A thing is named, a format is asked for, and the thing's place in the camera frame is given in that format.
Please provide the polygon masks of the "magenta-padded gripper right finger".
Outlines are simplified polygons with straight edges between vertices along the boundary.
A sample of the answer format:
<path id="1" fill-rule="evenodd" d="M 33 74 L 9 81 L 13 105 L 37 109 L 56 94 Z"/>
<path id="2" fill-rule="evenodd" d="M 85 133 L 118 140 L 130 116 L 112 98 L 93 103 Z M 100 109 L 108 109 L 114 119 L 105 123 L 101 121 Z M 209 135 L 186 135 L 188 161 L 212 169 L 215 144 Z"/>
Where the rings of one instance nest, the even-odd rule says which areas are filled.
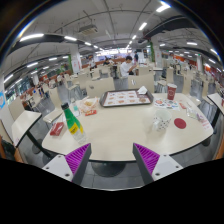
<path id="1" fill-rule="evenodd" d="M 168 154 L 157 154 L 137 143 L 133 144 L 133 155 L 145 185 L 182 169 L 182 166 Z"/>

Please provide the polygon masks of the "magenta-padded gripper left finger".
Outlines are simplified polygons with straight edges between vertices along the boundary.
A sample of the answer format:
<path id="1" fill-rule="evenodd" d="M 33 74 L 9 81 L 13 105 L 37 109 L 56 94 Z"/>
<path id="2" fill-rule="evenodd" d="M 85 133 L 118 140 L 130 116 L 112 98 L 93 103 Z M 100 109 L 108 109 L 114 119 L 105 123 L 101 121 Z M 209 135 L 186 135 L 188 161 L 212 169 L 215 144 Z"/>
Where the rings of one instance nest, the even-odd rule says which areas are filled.
<path id="1" fill-rule="evenodd" d="M 67 155 L 57 155 L 43 170 L 80 185 L 91 155 L 91 144 L 83 145 Z"/>

